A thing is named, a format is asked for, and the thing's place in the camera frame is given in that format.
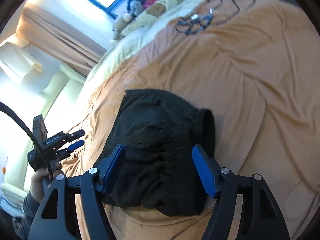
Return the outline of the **person left forearm dark sleeve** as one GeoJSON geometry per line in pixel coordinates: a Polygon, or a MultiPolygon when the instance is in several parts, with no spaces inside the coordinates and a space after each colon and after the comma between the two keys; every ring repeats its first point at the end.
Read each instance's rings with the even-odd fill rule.
{"type": "Polygon", "coordinates": [[[20,239],[28,239],[30,228],[39,205],[39,202],[37,202],[31,195],[31,192],[28,192],[23,202],[24,215],[20,218],[12,219],[14,232],[20,239]]]}

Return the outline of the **person left hand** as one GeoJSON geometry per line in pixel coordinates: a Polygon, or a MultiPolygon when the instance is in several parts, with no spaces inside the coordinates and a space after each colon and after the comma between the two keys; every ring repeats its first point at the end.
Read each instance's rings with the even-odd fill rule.
{"type": "Polygon", "coordinates": [[[44,197],[42,180],[47,176],[49,176],[49,171],[46,168],[40,168],[31,178],[30,194],[38,203],[40,203],[44,197]]]}

